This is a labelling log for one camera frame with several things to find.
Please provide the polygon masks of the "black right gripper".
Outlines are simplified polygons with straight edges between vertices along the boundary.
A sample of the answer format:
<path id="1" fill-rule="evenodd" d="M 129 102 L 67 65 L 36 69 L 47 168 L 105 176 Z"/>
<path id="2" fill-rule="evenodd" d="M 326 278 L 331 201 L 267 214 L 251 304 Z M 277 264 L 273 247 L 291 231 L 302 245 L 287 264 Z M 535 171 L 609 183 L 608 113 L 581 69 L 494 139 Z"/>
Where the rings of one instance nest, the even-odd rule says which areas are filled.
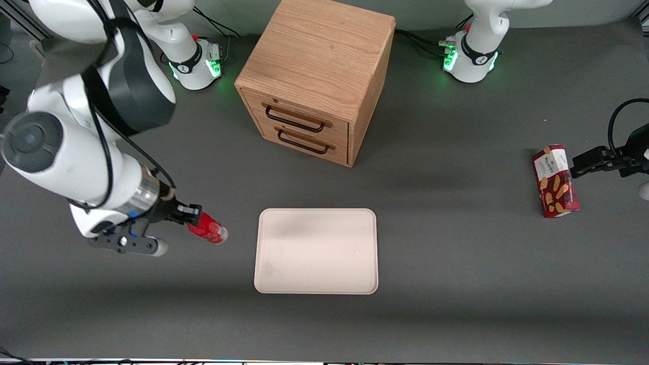
<path id="1" fill-rule="evenodd" d="M 169 201 L 158 199 L 146 212 L 146 224 L 169 221 L 181 226 L 197 226 L 202 214 L 201 205 L 184 205 L 175 197 Z"/>

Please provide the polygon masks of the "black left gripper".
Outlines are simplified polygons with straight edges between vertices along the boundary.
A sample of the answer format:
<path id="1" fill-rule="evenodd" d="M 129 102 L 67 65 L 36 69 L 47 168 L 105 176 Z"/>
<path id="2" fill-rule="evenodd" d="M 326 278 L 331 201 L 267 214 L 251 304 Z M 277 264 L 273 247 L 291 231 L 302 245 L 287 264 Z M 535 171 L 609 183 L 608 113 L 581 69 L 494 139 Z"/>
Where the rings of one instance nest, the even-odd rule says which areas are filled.
<path id="1" fill-rule="evenodd" d="M 572 159 L 571 178 L 577 179 L 594 172 L 608 172 L 620 169 L 621 178 L 636 173 L 648 174 L 648 159 L 645 156 L 648 148 L 648 124 L 631 132 L 626 143 L 616 148 L 621 168 L 614 153 L 605 146 L 598 146 L 577 155 Z"/>

